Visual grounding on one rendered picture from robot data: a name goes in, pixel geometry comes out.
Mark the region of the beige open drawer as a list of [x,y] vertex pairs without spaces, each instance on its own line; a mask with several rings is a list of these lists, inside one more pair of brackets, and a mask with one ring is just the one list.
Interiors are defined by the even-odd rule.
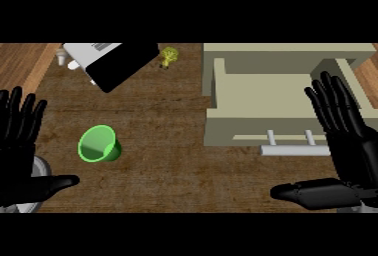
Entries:
[[378,130],[378,109],[372,107],[348,62],[324,59],[307,74],[228,74],[225,61],[214,60],[212,107],[206,109],[203,144],[258,146],[273,134],[280,144],[302,144],[310,131],[324,142],[304,88],[326,71],[348,87],[367,126]]

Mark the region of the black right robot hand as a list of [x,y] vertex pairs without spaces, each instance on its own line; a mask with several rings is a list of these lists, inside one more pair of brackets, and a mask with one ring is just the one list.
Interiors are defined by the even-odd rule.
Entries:
[[323,71],[304,92],[324,131],[338,179],[276,185],[270,197],[307,210],[363,206],[378,209],[378,131],[363,121],[338,76]]

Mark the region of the yellow green vegetable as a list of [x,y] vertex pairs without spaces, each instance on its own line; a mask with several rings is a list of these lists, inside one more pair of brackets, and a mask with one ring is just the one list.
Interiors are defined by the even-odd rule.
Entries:
[[160,57],[162,57],[162,62],[160,62],[160,67],[163,69],[168,68],[168,65],[171,62],[174,62],[178,58],[178,51],[172,47],[165,47],[160,51]]

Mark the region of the green cup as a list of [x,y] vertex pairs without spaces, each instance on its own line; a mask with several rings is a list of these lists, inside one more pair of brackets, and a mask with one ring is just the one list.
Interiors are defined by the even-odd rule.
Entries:
[[84,162],[110,162],[121,156],[121,144],[110,126],[95,125],[81,135],[76,145],[78,156]]

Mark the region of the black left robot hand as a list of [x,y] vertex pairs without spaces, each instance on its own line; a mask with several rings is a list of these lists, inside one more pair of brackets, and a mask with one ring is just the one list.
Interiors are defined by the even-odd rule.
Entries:
[[35,140],[47,101],[22,98],[22,87],[0,90],[0,207],[45,201],[79,183],[76,175],[32,177]]

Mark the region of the beige cabinet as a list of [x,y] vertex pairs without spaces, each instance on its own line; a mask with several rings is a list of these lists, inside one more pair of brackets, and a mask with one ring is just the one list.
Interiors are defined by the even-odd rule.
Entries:
[[370,43],[203,43],[202,95],[211,95],[215,59],[227,74],[308,74],[323,59],[345,59],[355,69],[375,52]]

